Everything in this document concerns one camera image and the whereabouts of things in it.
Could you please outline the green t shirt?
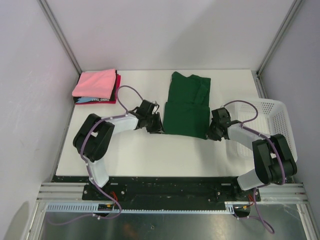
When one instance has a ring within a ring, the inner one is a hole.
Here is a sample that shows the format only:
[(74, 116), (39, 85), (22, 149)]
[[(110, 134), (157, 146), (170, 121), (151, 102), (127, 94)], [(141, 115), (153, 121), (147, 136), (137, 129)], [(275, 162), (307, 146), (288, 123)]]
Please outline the green t shirt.
[(210, 124), (211, 79), (198, 75), (171, 75), (164, 106), (163, 128), (167, 135), (206, 139)]

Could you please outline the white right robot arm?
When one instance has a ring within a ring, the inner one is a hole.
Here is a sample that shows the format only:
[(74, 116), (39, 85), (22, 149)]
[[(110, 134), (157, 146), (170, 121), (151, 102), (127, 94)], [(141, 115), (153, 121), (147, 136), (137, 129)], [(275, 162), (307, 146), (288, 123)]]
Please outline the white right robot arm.
[(249, 190), (269, 184), (283, 185), (287, 177), (298, 172), (296, 160), (282, 134), (267, 136), (231, 120), (229, 111), (221, 107), (211, 111), (212, 119), (206, 137), (213, 141), (222, 139), (237, 142), (252, 150), (254, 169), (236, 177), (236, 185), (230, 188), (231, 196), (242, 201)]

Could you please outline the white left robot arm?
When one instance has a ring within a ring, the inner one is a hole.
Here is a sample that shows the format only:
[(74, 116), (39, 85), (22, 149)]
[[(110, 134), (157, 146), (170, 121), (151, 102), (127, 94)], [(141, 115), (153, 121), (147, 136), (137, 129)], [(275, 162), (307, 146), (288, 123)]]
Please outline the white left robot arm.
[(100, 117), (92, 113), (85, 119), (72, 144), (85, 162), (89, 181), (95, 185), (93, 194), (98, 199), (105, 200), (111, 193), (104, 156), (112, 136), (139, 129), (146, 129), (150, 134), (164, 133), (158, 109), (158, 103), (144, 99), (140, 106), (122, 115)]

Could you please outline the white perforated plastic basket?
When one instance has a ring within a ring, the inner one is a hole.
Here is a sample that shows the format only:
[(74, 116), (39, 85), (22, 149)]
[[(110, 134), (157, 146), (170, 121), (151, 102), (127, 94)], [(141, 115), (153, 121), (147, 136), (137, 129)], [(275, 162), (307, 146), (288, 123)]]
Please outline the white perforated plastic basket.
[(298, 160), (289, 114), (283, 102), (267, 98), (247, 98), (227, 104), (226, 109), (232, 120), (244, 122), (253, 119), (244, 124), (250, 129), (266, 136), (283, 135), (293, 159)]

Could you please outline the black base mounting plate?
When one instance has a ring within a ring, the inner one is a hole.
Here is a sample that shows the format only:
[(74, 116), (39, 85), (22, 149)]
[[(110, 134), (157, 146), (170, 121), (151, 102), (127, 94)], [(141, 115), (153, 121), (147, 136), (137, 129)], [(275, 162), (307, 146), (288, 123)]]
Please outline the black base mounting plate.
[(252, 189), (242, 190), (235, 177), (146, 177), (111, 176), (99, 189), (89, 183), (83, 189), (84, 200), (105, 200), (108, 194), (117, 201), (135, 197), (205, 197), (218, 202), (245, 202), (258, 197)]

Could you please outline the right aluminium frame post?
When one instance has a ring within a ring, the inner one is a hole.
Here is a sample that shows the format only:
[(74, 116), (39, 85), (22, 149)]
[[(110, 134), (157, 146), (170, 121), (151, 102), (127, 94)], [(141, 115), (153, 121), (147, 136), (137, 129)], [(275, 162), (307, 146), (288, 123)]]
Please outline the right aluminium frame post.
[(275, 51), (277, 50), (278, 46), (280, 45), (281, 41), (285, 37), (287, 31), (289, 30), (290, 26), (292, 25), (296, 15), (299, 13), (301, 7), (305, 3), (304, 0), (294, 0), (284, 17), (278, 31), (273, 38), (271, 45), (269, 46), (265, 56), (262, 59), (261, 64), (259, 65), (258, 69), (256, 70), (256, 74), (260, 76), (264, 69), (266, 68), (269, 61), (272, 59)]

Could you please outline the aluminium frame post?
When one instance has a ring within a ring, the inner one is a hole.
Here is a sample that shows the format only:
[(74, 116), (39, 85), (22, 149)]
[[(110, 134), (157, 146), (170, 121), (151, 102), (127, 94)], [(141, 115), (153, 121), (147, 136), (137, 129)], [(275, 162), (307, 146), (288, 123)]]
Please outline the aluminium frame post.
[(285, 37), (287, 31), (289, 30), (290, 26), (292, 25), (296, 15), (299, 13), (301, 7), (305, 3), (304, 0), (294, 0), (284, 17), (278, 31), (273, 38), (271, 45), (269, 46), (265, 56), (262, 59), (261, 64), (259, 65), (258, 69), (256, 70), (256, 74), (260, 76), (264, 69), (266, 68), (269, 61), (272, 59), (275, 51), (277, 50), (278, 46), (280, 45), (281, 41)]
[(41, 8), (44, 16), (46, 17), (49, 25), (51, 26), (56, 38), (58, 39), (62, 49), (65, 51), (67, 57), (69, 58), (71, 64), (73, 65), (75, 71), (80, 75), (83, 71), (76, 59), (74, 52), (68, 40), (53, 12), (47, 0), (37, 0), (39, 7)]

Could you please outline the left aluminium frame post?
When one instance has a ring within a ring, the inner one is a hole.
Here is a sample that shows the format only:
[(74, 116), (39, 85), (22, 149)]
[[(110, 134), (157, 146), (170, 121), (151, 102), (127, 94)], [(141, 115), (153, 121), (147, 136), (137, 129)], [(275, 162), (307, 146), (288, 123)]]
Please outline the left aluminium frame post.
[(58, 39), (62, 49), (65, 51), (67, 57), (69, 58), (71, 64), (73, 65), (75, 71), (80, 75), (83, 71), (76, 59), (74, 52), (68, 40), (53, 12), (47, 0), (37, 0), (39, 7), (41, 8), (44, 16), (46, 17), (49, 25), (51, 26), (56, 38)]

